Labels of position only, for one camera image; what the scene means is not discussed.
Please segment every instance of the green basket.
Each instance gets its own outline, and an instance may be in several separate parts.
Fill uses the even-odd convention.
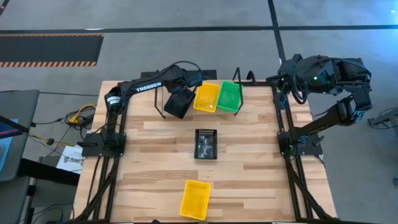
[[[241,92],[239,90],[239,84],[223,81],[217,100],[217,108],[235,113],[238,112],[240,105]]]

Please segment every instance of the black plastic container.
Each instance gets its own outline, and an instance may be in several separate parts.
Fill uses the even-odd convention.
[[[195,159],[217,159],[217,130],[195,130]]]
[[[164,110],[180,119],[183,119],[195,98],[195,93],[183,89],[177,94],[172,94],[164,105]]]

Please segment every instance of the wooden tabletop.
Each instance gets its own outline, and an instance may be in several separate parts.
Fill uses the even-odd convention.
[[[102,84],[94,130],[104,124],[104,94],[116,84]],[[203,113],[191,107],[183,120],[166,112],[165,119],[158,114],[154,90],[134,95],[127,113],[127,144],[119,165],[111,222],[195,222],[179,215],[187,179],[211,184],[208,222],[294,220],[285,162],[277,142],[279,128],[271,87],[245,86],[243,95],[244,105],[237,116],[221,110]],[[165,88],[159,88],[159,108],[168,97]],[[311,122],[308,104],[299,105],[291,98],[290,106],[296,126]],[[217,160],[193,158],[195,129],[217,129]],[[92,157],[84,161],[75,197],[76,215],[86,206],[96,160]],[[324,166],[313,156],[302,156],[302,160],[309,191],[327,213],[335,216]],[[98,187],[101,164],[91,195]],[[107,196],[106,192],[100,218],[104,217]],[[298,196],[305,217],[302,194]]]

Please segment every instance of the yellow plastic bin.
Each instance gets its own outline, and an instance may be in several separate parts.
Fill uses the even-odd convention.
[[[214,113],[217,107],[218,94],[220,93],[220,86],[204,83],[198,88],[193,108],[198,111]]]
[[[180,215],[204,220],[209,203],[211,185],[195,180],[187,180],[182,197]]]

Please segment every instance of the hazard stripe tape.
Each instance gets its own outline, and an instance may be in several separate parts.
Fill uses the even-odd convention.
[[[81,37],[104,36],[104,34],[0,34],[0,37]]]
[[[94,67],[96,62],[0,62],[0,67]]]

